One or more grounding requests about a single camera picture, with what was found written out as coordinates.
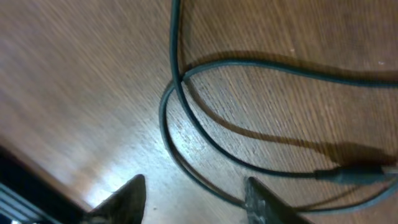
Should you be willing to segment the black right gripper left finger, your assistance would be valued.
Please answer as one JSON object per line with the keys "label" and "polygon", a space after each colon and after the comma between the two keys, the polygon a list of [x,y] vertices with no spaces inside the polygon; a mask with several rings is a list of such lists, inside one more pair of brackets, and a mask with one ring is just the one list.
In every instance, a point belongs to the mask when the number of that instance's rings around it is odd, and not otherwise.
{"label": "black right gripper left finger", "polygon": [[146,205],[146,180],[134,176],[110,198],[87,213],[81,224],[141,224]]}

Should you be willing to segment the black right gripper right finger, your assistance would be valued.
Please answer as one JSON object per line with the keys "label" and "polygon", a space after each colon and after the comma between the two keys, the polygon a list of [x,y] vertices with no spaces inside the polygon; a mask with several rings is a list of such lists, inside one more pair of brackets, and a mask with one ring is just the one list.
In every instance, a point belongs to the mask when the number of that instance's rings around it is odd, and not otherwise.
{"label": "black right gripper right finger", "polygon": [[255,177],[244,182],[249,224],[311,224]]}

